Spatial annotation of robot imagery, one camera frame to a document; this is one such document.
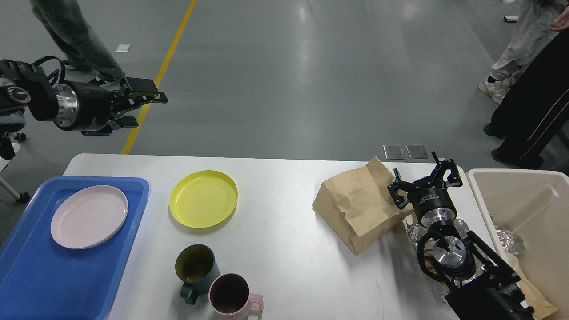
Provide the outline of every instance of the yellow floor line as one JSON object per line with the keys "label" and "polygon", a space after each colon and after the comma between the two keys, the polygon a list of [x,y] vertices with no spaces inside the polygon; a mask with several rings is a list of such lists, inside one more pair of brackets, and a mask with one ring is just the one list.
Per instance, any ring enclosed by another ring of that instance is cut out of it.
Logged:
{"label": "yellow floor line", "polygon": [[[160,87],[160,83],[162,82],[162,78],[164,77],[164,73],[166,73],[166,69],[168,69],[168,65],[170,64],[170,60],[172,60],[172,56],[174,55],[174,51],[176,51],[176,47],[178,46],[178,42],[180,42],[180,38],[182,37],[182,33],[184,32],[185,26],[188,24],[189,16],[192,15],[193,7],[196,6],[197,0],[192,0],[188,6],[188,10],[186,10],[184,18],[178,27],[178,31],[170,44],[170,49],[166,53],[166,57],[164,57],[164,61],[162,62],[162,66],[160,66],[160,70],[154,79],[154,83],[156,87]],[[134,140],[136,140],[138,132],[142,126],[142,122],[146,118],[146,114],[148,114],[148,110],[150,109],[151,104],[147,104],[142,106],[140,113],[138,114],[137,121],[138,127],[132,128],[130,131],[129,137],[126,139],[125,146],[122,148],[121,154],[129,154],[130,149],[132,149]]]}

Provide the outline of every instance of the caster wheel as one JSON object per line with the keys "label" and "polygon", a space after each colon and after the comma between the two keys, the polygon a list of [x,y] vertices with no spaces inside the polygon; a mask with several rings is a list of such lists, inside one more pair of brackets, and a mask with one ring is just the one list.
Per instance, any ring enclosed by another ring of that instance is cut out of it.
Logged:
{"label": "caster wheel", "polygon": [[26,203],[28,201],[30,201],[30,194],[27,192],[24,192],[22,194],[20,194],[20,199],[16,200],[19,203]]}
{"label": "caster wheel", "polygon": [[26,134],[25,134],[25,133],[18,133],[18,134],[16,134],[16,136],[14,137],[14,140],[23,142],[23,141],[26,140],[26,138],[27,138],[27,137],[26,137]]}

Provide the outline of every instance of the white bin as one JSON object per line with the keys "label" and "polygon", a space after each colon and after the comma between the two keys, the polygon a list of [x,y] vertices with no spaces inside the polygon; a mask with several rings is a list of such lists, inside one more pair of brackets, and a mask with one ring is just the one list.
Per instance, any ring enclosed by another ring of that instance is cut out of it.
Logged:
{"label": "white bin", "polygon": [[568,320],[569,178],[556,171],[473,169],[467,179],[497,252],[508,260],[492,220],[522,237],[520,268],[559,308],[547,320]]}

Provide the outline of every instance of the white pants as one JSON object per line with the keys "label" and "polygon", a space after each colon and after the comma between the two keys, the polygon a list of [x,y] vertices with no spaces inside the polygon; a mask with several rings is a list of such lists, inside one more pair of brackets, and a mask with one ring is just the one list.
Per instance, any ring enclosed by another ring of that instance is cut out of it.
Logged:
{"label": "white pants", "polygon": [[558,34],[549,30],[549,24],[559,16],[563,5],[536,5],[533,0],[523,0],[518,22],[512,33],[508,47],[492,66],[490,77],[504,81],[510,86],[512,75],[525,68]]}

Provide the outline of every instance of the pink mug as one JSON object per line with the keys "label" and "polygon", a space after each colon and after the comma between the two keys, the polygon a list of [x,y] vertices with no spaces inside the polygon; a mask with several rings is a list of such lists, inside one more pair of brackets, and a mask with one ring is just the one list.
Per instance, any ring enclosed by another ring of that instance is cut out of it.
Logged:
{"label": "pink mug", "polygon": [[208,296],[215,312],[226,319],[247,319],[251,311],[261,312],[265,307],[263,296],[251,293],[247,281],[234,273],[215,279]]}

